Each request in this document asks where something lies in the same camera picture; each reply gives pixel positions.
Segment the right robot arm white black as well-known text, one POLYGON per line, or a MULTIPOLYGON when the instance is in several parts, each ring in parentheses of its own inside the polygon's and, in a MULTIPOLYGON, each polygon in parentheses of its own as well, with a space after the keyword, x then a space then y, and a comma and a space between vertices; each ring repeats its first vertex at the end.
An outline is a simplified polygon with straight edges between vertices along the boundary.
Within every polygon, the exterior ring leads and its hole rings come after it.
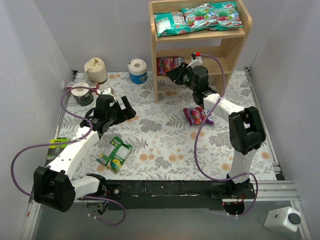
POLYGON ((215 199, 242 195, 250 188, 253 158, 266 140, 258 109, 236 105, 220 96, 209 86, 208 70, 202 65, 191 67, 183 62, 177 69, 168 71, 166 76, 175 84, 192 90, 198 106, 228 123, 229 139, 234 149, 232 166, 226 179, 215 179, 209 191, 215 199))

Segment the teal mint candy bag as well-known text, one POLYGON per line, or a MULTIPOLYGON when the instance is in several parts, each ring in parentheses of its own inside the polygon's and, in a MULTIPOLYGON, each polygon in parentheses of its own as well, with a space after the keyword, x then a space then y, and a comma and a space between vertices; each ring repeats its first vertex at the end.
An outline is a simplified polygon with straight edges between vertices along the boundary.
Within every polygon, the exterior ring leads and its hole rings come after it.
POLYGON ((190 28, 189 32, 208 30, 218 25, 218 17, 210 3, 204 3, 194 8, 182 8, 185 22, 190 28))
POLYGON ((211 26, 209 31, 228 31, 243 27, 235 1, 210 3, 210 7, 217 16, 217 24, 211 26))

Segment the purple berries candy bag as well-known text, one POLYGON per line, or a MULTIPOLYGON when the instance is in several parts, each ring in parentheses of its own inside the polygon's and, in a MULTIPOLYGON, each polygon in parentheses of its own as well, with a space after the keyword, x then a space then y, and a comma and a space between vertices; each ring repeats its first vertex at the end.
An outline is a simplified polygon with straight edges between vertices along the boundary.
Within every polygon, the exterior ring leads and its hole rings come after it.
POLYGON ((183 113, 185 114, 186 119, 189 122, 189 125, 192 126, 200 126, 202 122, 207 117, 209 111, 203 109, 202 107, 195 108, 184 108, 183 113))
POLYGON ((156 72, 158 76, 165 76, 167 72, 175 70, 184 62, 182 56, 163 56, 156 58, 156 72))

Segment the teal mint candy bag front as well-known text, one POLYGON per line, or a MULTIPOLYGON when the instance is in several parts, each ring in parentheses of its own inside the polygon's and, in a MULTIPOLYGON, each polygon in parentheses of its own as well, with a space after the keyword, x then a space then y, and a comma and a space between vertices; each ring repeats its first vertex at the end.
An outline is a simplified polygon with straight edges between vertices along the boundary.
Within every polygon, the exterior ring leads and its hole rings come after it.
POLYGON ((228 31, 243 27, 235 1, 210 3, 210 7, 217 16, 217 24, 211 26, 209 31, 228 31))

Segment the teal candy bag white back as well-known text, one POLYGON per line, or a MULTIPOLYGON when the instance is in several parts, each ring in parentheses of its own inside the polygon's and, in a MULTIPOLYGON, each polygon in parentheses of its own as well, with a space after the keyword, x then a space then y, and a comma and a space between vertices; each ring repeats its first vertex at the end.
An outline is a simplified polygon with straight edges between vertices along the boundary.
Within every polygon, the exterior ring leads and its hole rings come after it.
POLYGON ((153 14, 156 26, 156 36, 167 37, 187 34, 190 27, 182 12, 156 12, 153 14))

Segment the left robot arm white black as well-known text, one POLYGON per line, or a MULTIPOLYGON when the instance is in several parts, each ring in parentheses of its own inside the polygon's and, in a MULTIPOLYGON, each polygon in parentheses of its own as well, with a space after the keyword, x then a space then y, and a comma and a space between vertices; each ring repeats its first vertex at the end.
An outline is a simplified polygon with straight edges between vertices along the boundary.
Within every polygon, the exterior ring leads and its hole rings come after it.
POLYGON ((106 195, 105 178, 88 173, 73 179, 73 174, 87 152, 114 125, 121 124, 136 116, 126 96, 121 98, 124 108, 113 95, 101 94, 95 107, 90 109, 64 150, 47 166, 39 166, 33 174, 33 194, 37 203, 61 212, 66 212, 74 200, 85 197, 106 195))

